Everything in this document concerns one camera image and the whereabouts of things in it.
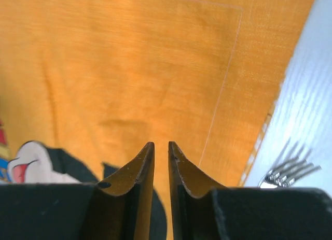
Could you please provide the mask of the orange cartoon cloth placemat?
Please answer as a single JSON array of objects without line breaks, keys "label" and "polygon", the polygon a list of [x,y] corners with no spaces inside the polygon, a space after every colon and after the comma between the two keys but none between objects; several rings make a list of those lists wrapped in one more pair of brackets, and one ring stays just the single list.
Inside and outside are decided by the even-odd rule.
[{"label": "orange cartoon cloth placemat", "polygon": [[40,142],[99,182],[152,142],[148,239],[175,239],[169,142],[237,185],[313,2],[1,0],[8,160]]}]

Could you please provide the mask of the green handled fork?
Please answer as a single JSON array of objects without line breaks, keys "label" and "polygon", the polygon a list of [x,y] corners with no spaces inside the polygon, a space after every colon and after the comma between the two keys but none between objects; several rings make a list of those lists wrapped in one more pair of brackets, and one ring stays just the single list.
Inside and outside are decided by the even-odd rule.
[{"label": "green handled fork", "polygon": [[319,165],[307,162],[306,159],[289,159],[266,173],[258,184],[259,188],[288,188],[296,181],[321,170]]}]

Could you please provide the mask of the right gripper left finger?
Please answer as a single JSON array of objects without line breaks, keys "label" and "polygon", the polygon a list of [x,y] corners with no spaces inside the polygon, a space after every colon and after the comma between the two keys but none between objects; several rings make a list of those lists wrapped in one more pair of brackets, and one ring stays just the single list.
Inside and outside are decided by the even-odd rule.
[{"label": "right gripper left finger", "polygon": [[1,158],[1,239],[148,239],[155,146],[94,182],[61,149],[26,143]]}]

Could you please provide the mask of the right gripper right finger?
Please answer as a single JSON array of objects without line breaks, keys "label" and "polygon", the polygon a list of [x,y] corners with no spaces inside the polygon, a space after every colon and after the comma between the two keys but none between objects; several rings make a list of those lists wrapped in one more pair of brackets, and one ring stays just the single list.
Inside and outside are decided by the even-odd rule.
[{"label": "right gripper right finger", "polygon": [[320,189],[227,188],[169,142],[175,239],[331,239],[331,198]]}]

